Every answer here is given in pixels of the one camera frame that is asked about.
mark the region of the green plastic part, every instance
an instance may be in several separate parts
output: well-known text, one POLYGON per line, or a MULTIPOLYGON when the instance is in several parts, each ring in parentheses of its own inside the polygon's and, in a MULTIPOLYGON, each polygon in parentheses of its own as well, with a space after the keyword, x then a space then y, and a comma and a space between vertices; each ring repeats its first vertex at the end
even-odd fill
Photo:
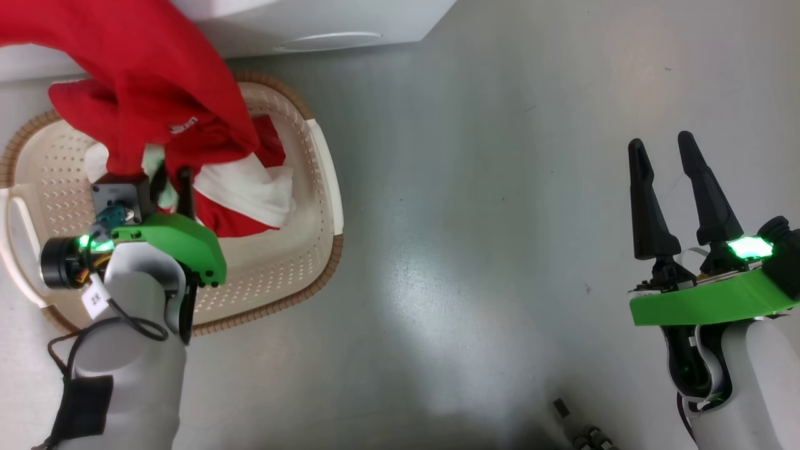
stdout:
POLYGON ((204 284, 222 286, 228 265, 212 230, 180 214, 150 215, 141 225, 115 228, 114 242, 147 242, 183 263, 204 284))
POLYGON ((761 268, 683 291, 639 297, 630 313, 639 326, 711 325, 778 314, 798 303, 761 268))

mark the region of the gray floor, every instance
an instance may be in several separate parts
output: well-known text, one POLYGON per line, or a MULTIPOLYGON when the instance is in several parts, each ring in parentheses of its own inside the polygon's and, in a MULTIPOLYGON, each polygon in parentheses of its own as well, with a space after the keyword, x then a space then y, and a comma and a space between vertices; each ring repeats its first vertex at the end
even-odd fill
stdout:
MULTIPOLYGON (((662 338, 627 309, 649 264, 626 145, 645 140, 685 247, 682 129, 747 232, 800 225, 797 16, 790 0, 461 0, 420 44, 232 62, 316 112, 345 255, 315 298, 192 343, 175 448, 566 448, 557 396, 621 448, 693 448, 662 338)), ((16 291, 0 305, 4 447, 28 448, 58 407, 54 333, 16 291)))

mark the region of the laundry basket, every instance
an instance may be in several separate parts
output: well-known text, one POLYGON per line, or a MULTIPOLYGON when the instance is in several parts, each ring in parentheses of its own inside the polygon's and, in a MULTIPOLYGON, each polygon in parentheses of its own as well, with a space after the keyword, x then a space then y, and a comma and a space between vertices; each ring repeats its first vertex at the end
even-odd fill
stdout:
MULTIPOLYGON (((289 225, 220 239, 227 283, 198 291, 194 335, 235 327, 282 311, 317 293, 336 271, 344 244, 342 199, 330 151, 314 115, 268 75, 235 72, 250 115, 269 115, 286 165, 294 168, 297 210, 289 225)), ((90 322, 80 291, 55 291, 41 280, 38 255, 56 236, 84 235, 94 221, 86 149, 95 144, 55 111, 28 122, 0 163, 0 253, 24 294, 62 331, 90 322)))

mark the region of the brown woven rim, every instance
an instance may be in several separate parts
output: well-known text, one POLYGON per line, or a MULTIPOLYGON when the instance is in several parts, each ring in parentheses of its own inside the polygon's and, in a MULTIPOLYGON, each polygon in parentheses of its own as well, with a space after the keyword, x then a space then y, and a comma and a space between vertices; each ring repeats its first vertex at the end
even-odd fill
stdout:
MULTIPOLYGON (((272 88, 286 97, 294 105, 294 107, 298 109, 300 115, 305 120, 311 120, 314 118, 314 114, 311 113, 309 107, 298 97, 297 93, 295 93, 292 88, 288 87, 285 83, 281 82, 277 78, 250 70, 236 70, 234 71, 234 78, 237 82, 253 82, 272 88)), ((43 115, 39 115, 31 119, 27 124, 20 128, 19 131, 17 131, 17 134, 11 139, 8 146, 6 146, 2 160, 0 160, 0 188, 12 187, 14 185, 14 168, 17 165, 17 158, 19 157, 19 153, 22 151, 22 148, 28 143, 28 140, 30 140, 30 138, 42 128, 47 127, 52 123, 56 123, 59 120, 61 120, 61 115, 59 115, 55 110, 51 110, 43 115)), ((238 325, 242 325, 243 323, 261 319, 262 317, 274 314, 278 311, 283 311, 288 307, 308 300, 312 295, 316 294, 323 287, 325 287, 325 285, 328 284, 330 279, 334 276, 336 268, 339 265, 339 260, 342 258, 344 243, 344 234, 334 236, 334 245, 330 249, 330 258, 328 259, 325 269, 322 271, 322 274, 305 289, 295 292, 292 295, 283 297, 282 299, 275 300, 272 303, 253 308, 249 311, 231 315, 223 319, 212 320, 211 322, 194 325, 192 328, 192 335, 209 335, 216 331, 236 327, 238 325)), ((55 305, 42 308, 42 314, 44 314, 47 320, 50 321, 54 327, 65 334, 80 331, 80 328, 76 327, 72 322, 64 317, 64 315, 55 305)))

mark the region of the green light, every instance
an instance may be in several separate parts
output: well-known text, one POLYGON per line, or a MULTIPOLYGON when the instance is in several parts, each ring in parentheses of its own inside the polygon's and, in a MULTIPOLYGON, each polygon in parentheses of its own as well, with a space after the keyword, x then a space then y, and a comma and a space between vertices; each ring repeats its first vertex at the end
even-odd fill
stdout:
MULTIPOLYGON (((89 235, 83 235, 78 238, 78 245, 81 249, 86 248, 86 245, 89 243, 89 235)), ((112 251, 114 249, 114 241, 107 241, 104 243, 96 243, 92 242, 92 250, 93 251, 112 251)))
POLYGON ((772 256, 772 244, 757 236, 745 236, 728 242, 728 247, 742 259, 761 259, 772 256))

